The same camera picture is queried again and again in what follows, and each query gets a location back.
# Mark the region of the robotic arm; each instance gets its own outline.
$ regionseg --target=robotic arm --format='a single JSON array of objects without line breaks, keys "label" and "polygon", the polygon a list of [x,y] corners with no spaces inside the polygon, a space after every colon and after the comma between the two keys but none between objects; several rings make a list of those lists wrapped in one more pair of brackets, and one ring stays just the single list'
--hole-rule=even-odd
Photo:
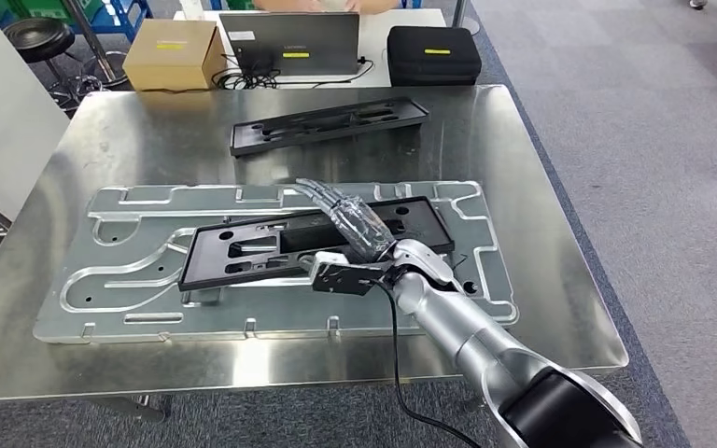
[{"label": "robotic arm", "polygon": [[384,286],[485,399],[501,446],[641,447],[639,426],[619,399],[588,375],[517,341],[468,298],[449,265],[426,245],[394,242],[380,227],[383,221],[358,198],[314,181],[300,182],[298,190],[375,263],[354,265],[340,254],[320,252],[311,260],[313,288],[363,294],[375,284]]}]

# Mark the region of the laptop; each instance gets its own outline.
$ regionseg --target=laptop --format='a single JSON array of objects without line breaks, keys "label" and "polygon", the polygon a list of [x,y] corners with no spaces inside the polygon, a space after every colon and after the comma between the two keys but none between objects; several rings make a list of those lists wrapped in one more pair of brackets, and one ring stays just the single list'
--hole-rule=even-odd
[{"label": "laptop", "polygon": [[220,14],[234,57],[245,72],[279,76],[355,75],[355,12]]}]

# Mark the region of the black carrying case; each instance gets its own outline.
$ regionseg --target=black carrying case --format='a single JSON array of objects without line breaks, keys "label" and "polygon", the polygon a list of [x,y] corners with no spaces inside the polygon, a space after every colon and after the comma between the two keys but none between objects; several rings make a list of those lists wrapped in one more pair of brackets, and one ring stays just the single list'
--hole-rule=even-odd
[{"label": "black carrying case", "polygon": [[391,85],[471,86],[482,59],[465,28],[395,26],[388,33]]}]

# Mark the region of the stainless steel table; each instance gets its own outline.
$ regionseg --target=stainless steel table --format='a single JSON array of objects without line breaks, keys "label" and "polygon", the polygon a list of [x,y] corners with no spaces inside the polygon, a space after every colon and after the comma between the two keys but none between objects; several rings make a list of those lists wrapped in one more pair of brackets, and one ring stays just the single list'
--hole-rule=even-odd
[{"label": "stainless steel table", "polygon": [[[430,122],[421,130],[229,156],[235,122],[397,95],[428,108]],[[83,102],[0,247],[0,399],[392,378],[390,337],[49,345],[32,336],[51,277],[99,188],[272,184],[296,176],[479,181],[520,307],[512,333],[570,367],[602,371],[627,363],[506,88],[99,92]],[[410,336],[401,342],[401,375],[434,379],[456,371],[428,337]]]}]

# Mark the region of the aluminum fixture plate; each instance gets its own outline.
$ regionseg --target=aluminum fixture plate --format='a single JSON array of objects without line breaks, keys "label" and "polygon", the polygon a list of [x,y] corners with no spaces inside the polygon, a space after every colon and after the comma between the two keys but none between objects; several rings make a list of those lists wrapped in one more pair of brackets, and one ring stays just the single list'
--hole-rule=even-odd
[{"label": "aluminum fixture plate", "polygon": [[[502,325],[517,308],[481,187],[474,182],[338,184],[366,202],[425,196],[455,240],[447,261]],[[305,275],[180,292],[177,279],[202,226],[315,209],[289,186],[141,186],[99,190],[40,308],[48,343],[327,338],[389,333],[382,291],[314,292]],[[401,333],[420,333],[399,316]]]}]

